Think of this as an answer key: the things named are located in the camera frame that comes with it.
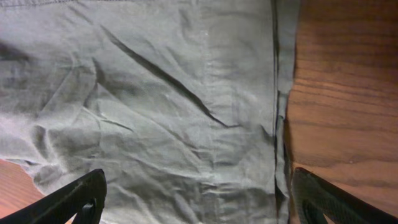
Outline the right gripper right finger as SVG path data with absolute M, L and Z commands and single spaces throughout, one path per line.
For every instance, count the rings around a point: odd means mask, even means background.
M 301 167 L 292 176 L 292 195 L 301 223 L 397 224 L 396 217 Z

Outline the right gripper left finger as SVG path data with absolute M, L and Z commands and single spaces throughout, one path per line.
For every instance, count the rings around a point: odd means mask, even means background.
M 1 224 L 98 224 L 107 193 L 102 169 L 95 169 L 43 199 L 1 219 Z

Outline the grey shorts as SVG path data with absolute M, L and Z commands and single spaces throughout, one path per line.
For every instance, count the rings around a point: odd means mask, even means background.
M 299 1 L 1 2 L 1 158 L 103 223 L 287 223 Z

